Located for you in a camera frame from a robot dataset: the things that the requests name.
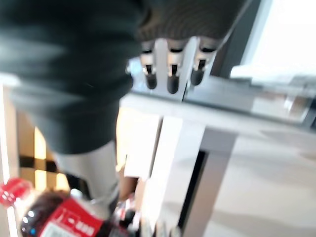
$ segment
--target black fingertip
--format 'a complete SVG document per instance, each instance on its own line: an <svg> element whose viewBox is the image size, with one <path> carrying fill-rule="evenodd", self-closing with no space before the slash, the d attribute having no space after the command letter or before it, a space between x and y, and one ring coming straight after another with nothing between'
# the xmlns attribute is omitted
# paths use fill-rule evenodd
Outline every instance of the black fingertip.
<svg viewBox="0 0 316 237"><path fill-rule="evenodd" d="M203 75L204 75L204 71L202 71L202 70L197 70L197 71L192 70L191 84L192 85L199 85L202 82Z"/></svg>
<svg viewBox="0 0 316 237"><path fill-rule="evenodd" d="M175 75L168 77L167 87L170 94L177 93L179 89L179 77Z"/></svg>

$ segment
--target white frame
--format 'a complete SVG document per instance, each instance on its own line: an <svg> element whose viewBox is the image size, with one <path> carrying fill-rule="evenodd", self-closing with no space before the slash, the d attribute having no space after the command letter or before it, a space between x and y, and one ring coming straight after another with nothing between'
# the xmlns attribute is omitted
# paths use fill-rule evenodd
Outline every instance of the white frame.
<svg viewBox="0 0 316 237"><path fill-rule="evenodd" d="M10 177L19 175L16 110L9 99L9 89L0 85L0 149L1 177L0 182L7 182ZM15 214L12 207L6 212L8 226L1 230L10 233L10 237L18 237Z"/></svg>

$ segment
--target robotic hand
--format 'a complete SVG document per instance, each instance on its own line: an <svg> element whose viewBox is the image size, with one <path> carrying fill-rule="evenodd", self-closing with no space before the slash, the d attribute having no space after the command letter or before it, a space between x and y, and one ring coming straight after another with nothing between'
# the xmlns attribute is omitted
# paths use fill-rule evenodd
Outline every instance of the robotic hand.
<svg viewBox="0 0 316 237"><path fill-rule="evenodd" d="M148 42L168 39L168 90L175 93L186 41L203 38L194 65L194 73L201 74L208 54L225 42L248 3L3 0L0 71L17 76L11 99L40 129L71 189L98 200L111 213L119 196L119 100L132 85L125 73L128 59L147 54L142 62L153 89L154 48ZM199 82L195 78L192 84Z"/></svg>

